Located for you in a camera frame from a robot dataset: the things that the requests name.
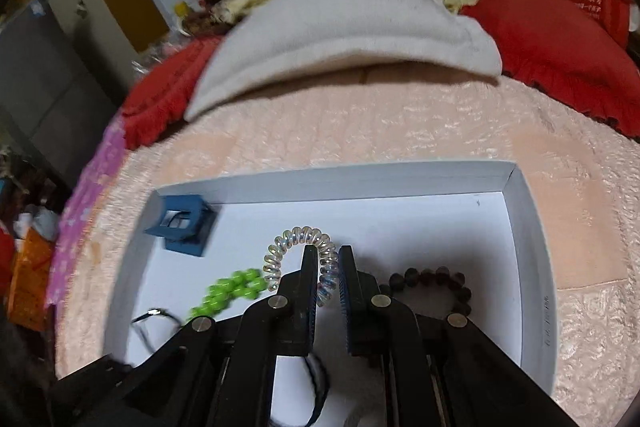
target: blue toy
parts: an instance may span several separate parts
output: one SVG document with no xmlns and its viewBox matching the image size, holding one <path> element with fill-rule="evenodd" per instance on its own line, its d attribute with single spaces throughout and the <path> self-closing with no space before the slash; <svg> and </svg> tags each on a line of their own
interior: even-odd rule
<svg viewBox="0 0 640 427">
<path fill-rule="evenodd" d="M 149 235 L 164 237 L 167 250 L 202 257 L 213 222 L 218 215 L 197 194 L 163 196 L 164 211 Z"/>
</svg>

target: orange basket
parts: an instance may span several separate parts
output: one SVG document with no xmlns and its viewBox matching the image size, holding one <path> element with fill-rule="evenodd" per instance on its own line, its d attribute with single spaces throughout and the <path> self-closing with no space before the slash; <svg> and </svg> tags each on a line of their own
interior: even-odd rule
<svg viewBox="0 0 640 427">
<path fill-rule="evenodd" d="M 22 251 L 16 255 L 9 289 L 7 317 L 11 322 L 30 330 L 44 329 L 44 300 L 53 249 L 54 244 L 35 230 L 27 232 Z"/>
</svg>

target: metal pivot screw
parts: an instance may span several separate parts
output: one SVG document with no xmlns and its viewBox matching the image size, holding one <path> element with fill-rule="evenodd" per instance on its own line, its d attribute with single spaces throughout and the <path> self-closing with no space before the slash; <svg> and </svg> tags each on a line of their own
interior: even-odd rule
<svg viewBox="0 0 640 427">
<path fill-rule="evenodd" d="M 289 301 L 284 295 L 274 295 L 273 297 L 269 297 L 267 304 L 274 309 L 278 309 L 284 308 L 288 302 Z"/>
<path fill-rule="evenodd" d="M 211 327 L 211 319 L 209 317 L 197 317 L 191 323 L 191 327 L 196 331 L 207 331 Z"/>
<path fill-rule="evenodd" d="M 466 317 L 463 314 L 452 313 L 447 317 L 447 322 L 454 328 L 464 328 L 468 320 L 466 320 Z"/>
<path fill-rule="evenodd" d="M 373 304 L 376 308 L 386 308 L 391 304 L 391 299 L 387 295 L 383 295 L 379 293 L 378 295 L 373 295 L 371 298 L 371 304 Z"/>
</svg>

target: purple cloth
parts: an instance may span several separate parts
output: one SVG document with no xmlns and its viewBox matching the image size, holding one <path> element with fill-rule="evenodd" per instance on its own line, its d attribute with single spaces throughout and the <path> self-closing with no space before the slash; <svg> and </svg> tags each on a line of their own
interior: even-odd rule
<svg viewBox="0 0 640 427">
<path fill-rule="evenodd" d="M 82 170 L 78 185 L 66 202 L 49 270 L 46 306 L 55 304 L 59 307 L 64 301 L 67 283 L 76 267 L 86 220 L 98 197 L 120 171 L 125 156 L 124 121 L 118 113 L 104 131 L 94 157 Z"/>
</svg>

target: gray cabinet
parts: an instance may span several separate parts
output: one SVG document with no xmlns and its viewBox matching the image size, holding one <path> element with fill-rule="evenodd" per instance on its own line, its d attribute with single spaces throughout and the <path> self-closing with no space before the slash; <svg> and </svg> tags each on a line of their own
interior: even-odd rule
<svg viewBox="0 0 640 427">
<path fill-rule="evenodd" d="M 25 154 L 74 187 L 116 108 L 46 0 L 0 29 L 0 123 Z"/>
</svg>

